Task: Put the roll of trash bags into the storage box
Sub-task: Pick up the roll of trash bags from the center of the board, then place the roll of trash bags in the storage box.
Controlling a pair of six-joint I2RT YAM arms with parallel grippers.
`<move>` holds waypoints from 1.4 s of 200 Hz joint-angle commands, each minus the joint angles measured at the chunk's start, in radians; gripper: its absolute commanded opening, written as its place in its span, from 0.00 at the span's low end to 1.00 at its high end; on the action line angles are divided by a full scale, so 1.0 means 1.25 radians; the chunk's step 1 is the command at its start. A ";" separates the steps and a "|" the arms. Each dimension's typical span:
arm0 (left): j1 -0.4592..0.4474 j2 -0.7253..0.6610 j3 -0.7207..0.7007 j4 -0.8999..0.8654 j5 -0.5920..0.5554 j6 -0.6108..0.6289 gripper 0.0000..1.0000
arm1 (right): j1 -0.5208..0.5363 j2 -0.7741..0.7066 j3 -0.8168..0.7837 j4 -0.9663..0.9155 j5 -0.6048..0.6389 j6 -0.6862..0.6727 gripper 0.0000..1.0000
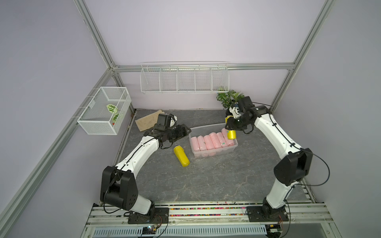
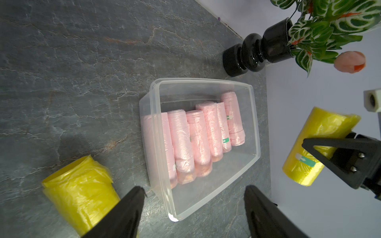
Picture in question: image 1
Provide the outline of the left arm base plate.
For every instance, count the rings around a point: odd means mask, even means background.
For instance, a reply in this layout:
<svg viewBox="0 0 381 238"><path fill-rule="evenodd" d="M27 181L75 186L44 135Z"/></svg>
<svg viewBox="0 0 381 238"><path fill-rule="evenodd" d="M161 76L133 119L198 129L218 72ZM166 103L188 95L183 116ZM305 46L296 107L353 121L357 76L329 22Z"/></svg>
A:
<svg viewBox="0 0 381 238"><path fill-rule="evenodd" d="M133 212L129 215L128 224L168 224L169 222L169 208L155 207L147 214L140 214Z"/></svg>

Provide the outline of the pink roll with green sticker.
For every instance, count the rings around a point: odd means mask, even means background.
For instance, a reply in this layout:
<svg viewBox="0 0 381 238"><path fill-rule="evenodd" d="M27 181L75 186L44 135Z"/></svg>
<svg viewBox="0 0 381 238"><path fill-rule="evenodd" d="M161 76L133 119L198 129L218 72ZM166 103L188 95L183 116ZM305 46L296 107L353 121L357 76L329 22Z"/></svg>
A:
<svg viewBox="0 0 381 238"><path fill-rule="evenodd" d="M203 139L204 139L205 146L206 146L207 150L213 150L213 149L215 149L210 135L205 135L203 137Z"/></svg>

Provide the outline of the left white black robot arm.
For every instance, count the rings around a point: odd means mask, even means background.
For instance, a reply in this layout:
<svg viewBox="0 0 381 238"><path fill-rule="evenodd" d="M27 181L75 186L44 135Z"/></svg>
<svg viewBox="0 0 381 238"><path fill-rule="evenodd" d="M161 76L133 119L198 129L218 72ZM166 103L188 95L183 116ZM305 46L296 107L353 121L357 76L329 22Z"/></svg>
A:
<svg viewBox="0 0 381 238"><path fill-rule="evenodd" d="M151 129L144 133L132 152L115 166L102 173L100 201L119 209L151 216L154 202L139 195L136 177L149 157L168 141L174 143L191 133L185 124L163 131Z"/></svg>

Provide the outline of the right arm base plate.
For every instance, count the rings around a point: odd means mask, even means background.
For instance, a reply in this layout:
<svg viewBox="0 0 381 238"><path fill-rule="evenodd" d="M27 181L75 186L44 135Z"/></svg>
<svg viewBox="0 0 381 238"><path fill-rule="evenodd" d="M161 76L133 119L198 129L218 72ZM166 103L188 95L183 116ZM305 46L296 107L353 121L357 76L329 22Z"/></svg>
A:
<svg viewBox="0 0 381 238"><path fill-rule="evenodd" d="M285 206L273 209L268 205L249 206L246 214L250 222L288 222L289 216Z"/></svg>

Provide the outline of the clear plastic storage box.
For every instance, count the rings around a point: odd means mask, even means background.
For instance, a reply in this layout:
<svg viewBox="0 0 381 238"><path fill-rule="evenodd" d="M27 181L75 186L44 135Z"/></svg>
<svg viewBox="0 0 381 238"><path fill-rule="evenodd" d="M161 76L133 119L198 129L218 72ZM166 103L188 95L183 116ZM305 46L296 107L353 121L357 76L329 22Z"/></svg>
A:
<svg viewBox="0 0 381 238"><path fill-rule="evenodd" d="M191 144L191 138L194 136L195 137L205 136L205 135L209 135L212 132L218 133L218 132L221 132L221 130L223 128L225 128L225 123L191 128L191 133L189 134L190 144ZM195 157L213 157L216 155L222 155L222 154L227 154L227 153L233 152L235 150L235 148L237 148L237 146L238 146L238 142L236 139L234 139L234 143L235 143L234 146L228 146L225 148L206 150L206 151L198 151L198 152L193 151L192 145L190 147L191 147L191 151L193 152Z"/></svg>

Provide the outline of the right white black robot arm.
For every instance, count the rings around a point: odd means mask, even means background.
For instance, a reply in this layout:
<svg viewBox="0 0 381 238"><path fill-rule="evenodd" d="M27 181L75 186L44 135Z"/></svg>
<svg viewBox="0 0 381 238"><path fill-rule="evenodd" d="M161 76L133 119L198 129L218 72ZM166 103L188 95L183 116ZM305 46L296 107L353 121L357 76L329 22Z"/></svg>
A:
<svg viewBox="0 0 381 238"><path fill-rule="evenodd" d="M275 182L259 214L266 220L278 218L286 212L287 198L292 190L303 185L301 181L309 174L316 154L296 143L277 123L269 108L255 106L249 96L228 106L225 122L229 139L234 139L237 131L250 134L247 130L250 126L260 130L277 151L280 162L273 170Z"/></svg>

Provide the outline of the yellow trash bag roll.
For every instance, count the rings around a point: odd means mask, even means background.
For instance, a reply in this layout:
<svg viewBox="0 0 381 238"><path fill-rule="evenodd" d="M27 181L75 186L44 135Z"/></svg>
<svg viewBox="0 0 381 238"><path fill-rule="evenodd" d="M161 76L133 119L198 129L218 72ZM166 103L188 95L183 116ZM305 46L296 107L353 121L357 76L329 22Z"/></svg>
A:
<svg viewBox="0 0 381 238"><path fill-rule="evenodd" d="M236 130L234 127L235 119L233 116L227 116L225 118L225 129L227 130L227 138L229 140L236 139Z"/></svg>
<svg viewBox="0 0 381 238"><path fill-rule="evenodd" d="M187 167L190 164L190 161L188 157L186 156L182 146L176 146L174 148L174 153L183 167Z"/></svg>

